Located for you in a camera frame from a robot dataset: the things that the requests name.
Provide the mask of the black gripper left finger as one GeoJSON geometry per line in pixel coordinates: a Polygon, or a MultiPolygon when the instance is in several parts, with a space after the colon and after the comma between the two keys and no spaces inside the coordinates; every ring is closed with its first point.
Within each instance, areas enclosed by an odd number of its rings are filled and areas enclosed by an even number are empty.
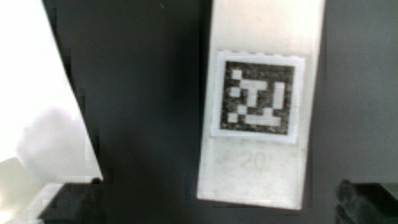
{"type": "Polygon", "coordinates": [[[106,224],[103,181],[67,183],[39,213],[42,224],[106,224]]]}

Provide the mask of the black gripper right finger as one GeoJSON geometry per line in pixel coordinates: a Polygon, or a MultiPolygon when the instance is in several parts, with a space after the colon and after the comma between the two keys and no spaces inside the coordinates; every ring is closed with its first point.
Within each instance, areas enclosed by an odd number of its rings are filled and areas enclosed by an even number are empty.
{"type": "Polygon", "coordinates": [[[334,224],[398,224],[398,183],[341,181],[334,224]]]}

